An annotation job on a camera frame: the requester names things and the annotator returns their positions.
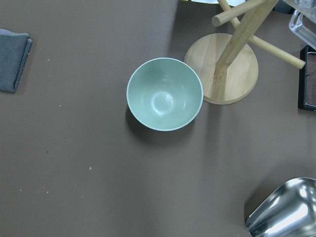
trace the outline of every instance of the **shiny metal container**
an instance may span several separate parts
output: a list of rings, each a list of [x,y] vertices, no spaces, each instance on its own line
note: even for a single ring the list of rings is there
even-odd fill
[[[282,184],[249,216],[246,227],[253,237],[316,235],[316,180]]]

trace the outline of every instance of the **folded gray cloth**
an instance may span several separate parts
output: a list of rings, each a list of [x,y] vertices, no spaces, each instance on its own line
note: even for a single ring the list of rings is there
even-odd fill
[[[0,90],[16,91],[31,46],[27,33],[0,29]]]

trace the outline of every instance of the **dark object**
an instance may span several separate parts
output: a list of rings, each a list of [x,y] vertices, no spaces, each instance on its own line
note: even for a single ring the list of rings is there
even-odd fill
[[[27,33],[0,29],[0,90],[16,91],[31,46]]]
[[[306,63],[300,70],[298,107],[316,111],[316,50],[307,45],[301,50],[300,58]]]

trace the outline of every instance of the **bowl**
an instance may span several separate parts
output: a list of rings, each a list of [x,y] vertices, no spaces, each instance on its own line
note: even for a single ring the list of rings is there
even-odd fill
[[[173,131],[197,116],[203,87],[195,71],[184,62],[155,58],[132,74],[126,96],[130,111],[143,125]]]

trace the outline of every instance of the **table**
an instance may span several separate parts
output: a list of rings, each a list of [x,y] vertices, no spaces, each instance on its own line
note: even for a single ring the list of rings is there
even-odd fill
[[[258,81],[243,100],[204,102],[173,132],[126,102],[133,71],[184,59],[217,5],[178,0],[4,0],[1,27],[34,41],[15,94],[0,93],[0,236],[249,237],[247,216],[279,185],[316,178],[316,117],[297,109],[298,69],[250,44]],[[256,35],[295,55],[289,15]]]

